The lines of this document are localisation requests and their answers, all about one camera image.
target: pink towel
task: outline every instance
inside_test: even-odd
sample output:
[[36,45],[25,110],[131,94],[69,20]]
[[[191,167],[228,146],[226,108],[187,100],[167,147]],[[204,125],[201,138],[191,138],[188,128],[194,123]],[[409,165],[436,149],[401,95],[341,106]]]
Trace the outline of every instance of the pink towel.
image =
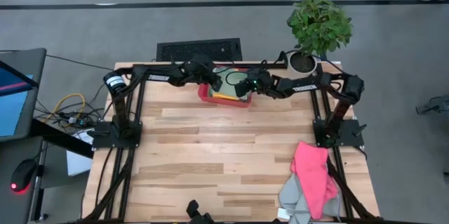
[[292,172],[300,179],[311,217],[316,220],[321,218],[324,204],[338,194],[337,187],[328,175],[327,159],[327,149],[300,142],[291,165]]

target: gray floor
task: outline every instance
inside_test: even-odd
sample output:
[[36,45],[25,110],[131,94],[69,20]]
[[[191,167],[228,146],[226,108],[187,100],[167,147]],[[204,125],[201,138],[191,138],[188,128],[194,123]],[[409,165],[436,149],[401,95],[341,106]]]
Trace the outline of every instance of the gray floor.
[[[88,4],[210,0],[0,0],[0,4]],[[366,82],[357,117],[363,132],[377,202],[383,217],[447,223],[448,117],[417,116],[415,106],[448,94],[449,5],[345,6],[354,37],[329,56]],[[51,55],[105,67],[149,61],[167,41],[241,39],[245,60],[275,59],[295,40],[285,20],[292,8],[217,7],[110,10],[0,11],[0,48],[45,47]],[[47,58],[39,100],[52,108],[64,95],[91,99],[106,72]],[[105,90],[94,103],[102,107]],[[61,155],[62,150],[53,150]],[[46,193],[46,223],[79,215],[83,176]],[[56,195],[67,200],[61,202]]]

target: wooden tabletop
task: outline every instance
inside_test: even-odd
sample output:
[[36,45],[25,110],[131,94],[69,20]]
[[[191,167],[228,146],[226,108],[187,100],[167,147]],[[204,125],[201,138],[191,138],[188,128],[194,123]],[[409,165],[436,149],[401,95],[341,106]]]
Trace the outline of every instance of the wooden tabletop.
[[[132,64],[119,62],[116,68]],[[327,63],[323,70],[336,72]],[[286,70],[270,72],[286,75]],[[146,83],[143,134],[135,152],[125,221],[186,221],[185,209],[193,199],[199,203],[199,211],[209,212],[215,221],[272,221],[277,216],[278,194],[291,175],[297,144],[314,144],[310,93],[280,100],[253,94],[249,108],[238,108],[205,103],[197,91],[196,84],[177,88],[163,82]],[[335,106],[332,97],[330,105]],[[348,186],[367,210],[378,216],[364,156],[352,147],[340,151]],[[84,216],[95,205],[107,152],[98,150],[94,155]],[[100,198],[109,187],[114,158],[115,150],[106,166]],[[121,191],[116,195],[113,217],[117,217]]]

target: yellow object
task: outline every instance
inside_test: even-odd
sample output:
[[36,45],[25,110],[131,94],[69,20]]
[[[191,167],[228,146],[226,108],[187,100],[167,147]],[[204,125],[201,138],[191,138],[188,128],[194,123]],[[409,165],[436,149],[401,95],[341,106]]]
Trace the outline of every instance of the yellow object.
[[236,98],[236,97],[232,97],[232,96],[224,95],[224,94],[219,94],[219,93],[213,93],[212,94],[212,98],[224,98],[224,99],[230,99],[230,100],[239,101],[239,99]]
[[55,115],[55,112],[58,110],[58,108],[59,108],[59,106],[61,106],[61,104],[64,102],[64,101],[66,101],[66,99],[68,99],[68,98],[71,98],[71,97],[74,97],[74,96],[79,96],[82,100],[83,100],[83,106],[81,106],[81,109],[80,109],[80,111],[78,112],[78,114],[77,114],[77,116],[76,116],[76,118],[78,119],[79,118],[79,115],[81,115],[81,113],[83,112],[83,110],[84,110],[84,107],[86,106],[86,99],[84,98],[84,95],[83,94],[80,94],[80,93],[73,93],[73,94],[69,94],[69,95],[66,95],[64,98],[62,98],[58,103],[57,103],[57,105],[55,106],[55,108],[53,109],[53,111],[42,121],[43,123],[46,123],[52,116],[54,116]]

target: cylindrical motor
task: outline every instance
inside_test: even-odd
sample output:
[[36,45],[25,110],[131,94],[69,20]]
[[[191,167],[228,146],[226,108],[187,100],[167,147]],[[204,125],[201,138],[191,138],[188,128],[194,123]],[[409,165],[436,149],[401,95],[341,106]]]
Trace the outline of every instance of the cylindrical motor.
[[116,72],[110,72],[105,77],[103,77],[107,89],[111,93],[112,97],[117,95],[117,93],[126,87],[125,81],[121,77],[121,75]]

